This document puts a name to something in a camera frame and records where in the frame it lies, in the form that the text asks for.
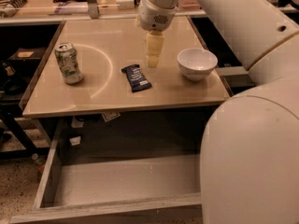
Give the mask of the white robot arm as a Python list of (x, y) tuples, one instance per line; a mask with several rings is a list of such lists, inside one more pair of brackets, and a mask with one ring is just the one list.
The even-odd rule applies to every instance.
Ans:
[[(266, 0), (197, 0), (255, 86), (222, 103), (203, 134), (204, 224), (299, 224), (298, 26)], [(145, 30), (178, 0), (141, 0)]]

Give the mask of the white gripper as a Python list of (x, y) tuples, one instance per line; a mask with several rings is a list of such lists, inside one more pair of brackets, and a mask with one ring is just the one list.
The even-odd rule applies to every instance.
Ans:
[(143, 30), (150, 31), (146, 36), (147, 67), (156, 68), (160, 60), (164, 44), (164, 35), (160, 31), (166, 30), (174, 16), (174, 8), (161, 8), (150, 0), (140, 0), (135, 24)]

